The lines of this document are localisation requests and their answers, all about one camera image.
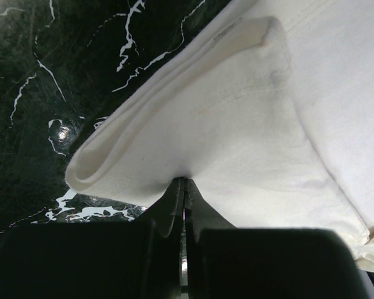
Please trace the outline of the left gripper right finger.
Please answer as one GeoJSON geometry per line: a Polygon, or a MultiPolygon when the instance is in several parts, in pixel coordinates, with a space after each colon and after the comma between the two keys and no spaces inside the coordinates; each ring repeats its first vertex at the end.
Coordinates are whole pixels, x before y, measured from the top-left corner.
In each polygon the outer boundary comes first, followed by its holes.
{"type": "Polygon", "coordinates": [[[367,298],[342,239],[320,229],[238,229],[185,180],[190,298],[367,298]]]}

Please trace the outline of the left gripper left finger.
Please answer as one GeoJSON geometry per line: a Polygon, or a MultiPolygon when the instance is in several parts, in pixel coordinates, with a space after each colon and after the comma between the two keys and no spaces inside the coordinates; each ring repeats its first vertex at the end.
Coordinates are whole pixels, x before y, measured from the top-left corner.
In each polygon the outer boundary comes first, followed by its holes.
{"type": "Polygon", "coordinates": [[[184,181],[131,222],[33,224],[0,245],[0,298],[179,298],[184,181]]]}

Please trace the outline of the cream white t shirt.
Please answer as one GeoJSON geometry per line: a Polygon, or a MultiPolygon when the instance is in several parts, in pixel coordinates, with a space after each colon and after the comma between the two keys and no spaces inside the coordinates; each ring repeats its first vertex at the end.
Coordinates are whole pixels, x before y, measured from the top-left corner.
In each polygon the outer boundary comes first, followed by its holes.
{"type": "Polygon", "coordinates": [[[374,272],[374,1],[233,1],[65,172],[145,207],[177,177],[236,227],[333,230],[374,272]]]}

